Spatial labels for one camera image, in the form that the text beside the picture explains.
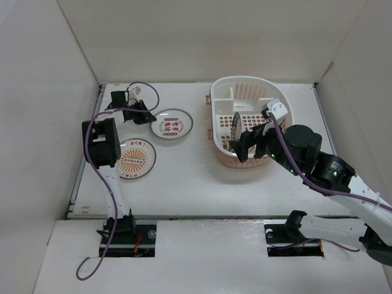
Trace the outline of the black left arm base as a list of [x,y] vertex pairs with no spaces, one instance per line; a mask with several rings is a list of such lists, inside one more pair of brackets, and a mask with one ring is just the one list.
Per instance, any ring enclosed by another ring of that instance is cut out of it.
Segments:
[[115,235],[109,245],[106,257],[154,257],[157,225],[140,224],[132,235]]

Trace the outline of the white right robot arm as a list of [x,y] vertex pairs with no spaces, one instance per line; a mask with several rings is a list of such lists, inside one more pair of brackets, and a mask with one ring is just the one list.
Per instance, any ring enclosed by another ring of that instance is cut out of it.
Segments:
[[363,251],[383,265],[391,265],[391,205],[372,191],[346,161],[320,150],[322,137],[304,125],[266,124],[245,131],[229,145],[241,163],[256,147],[256,159],[268,156],[303,184],[346,207],[355,219],[325,219],[293,210],[278,235],[291,247],[307,240],[324,239]]

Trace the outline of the red lettered white plate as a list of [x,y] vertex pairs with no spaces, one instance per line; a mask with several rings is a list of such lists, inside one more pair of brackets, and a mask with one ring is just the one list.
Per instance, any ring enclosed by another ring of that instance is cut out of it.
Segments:
[[150,123],[151,132],[165,140],[175,140],[188,135],[194,120],[188,112],[178,108],[168,108],[154,115],[155,121]]

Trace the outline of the orange sunburst white plate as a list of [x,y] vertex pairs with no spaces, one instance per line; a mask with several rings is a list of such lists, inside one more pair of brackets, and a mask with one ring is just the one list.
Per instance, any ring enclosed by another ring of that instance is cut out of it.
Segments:
[[154,146],[142,138],[131,138],[120,143],[121,157],[118,164],[119,177],[126,180],[139,179],[155,166],[157,154]]

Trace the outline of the green rimmed white plate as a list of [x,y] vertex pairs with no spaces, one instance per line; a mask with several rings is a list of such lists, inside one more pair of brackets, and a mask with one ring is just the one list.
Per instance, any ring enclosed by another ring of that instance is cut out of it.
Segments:
[[241,124],[241,115],[239,112],[235,112],[232,119],[232,128],[231,128],[231,140],[239,140],[242,134],[242,124]]

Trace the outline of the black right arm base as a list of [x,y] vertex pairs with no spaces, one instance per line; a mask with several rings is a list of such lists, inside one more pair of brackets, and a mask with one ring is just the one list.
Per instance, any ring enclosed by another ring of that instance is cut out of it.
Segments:
[[294,233],[290,236],[284,224],[265,224],[268,257],[324,257],[321,242]]

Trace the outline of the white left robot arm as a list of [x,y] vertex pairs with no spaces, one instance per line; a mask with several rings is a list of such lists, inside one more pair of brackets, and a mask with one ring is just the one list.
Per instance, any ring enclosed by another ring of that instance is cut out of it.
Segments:
[[[133,121],[137,125],[156,121],[144,101],[137,99],[138,93],[138,88],[132,91],[113,91],[111,102],[104,114],[109,115],[111,110],[122,108],[125,121]],[[85,159],[97,172],[107,191],[105,198],[108,219],[104,230],[99,233],[106,237],[113,234],[122,242],[130,243],[136,238],[137,228],[130,205],[124,198],[118,175],[121,147],[115,119],[84,121],[81,129]]]

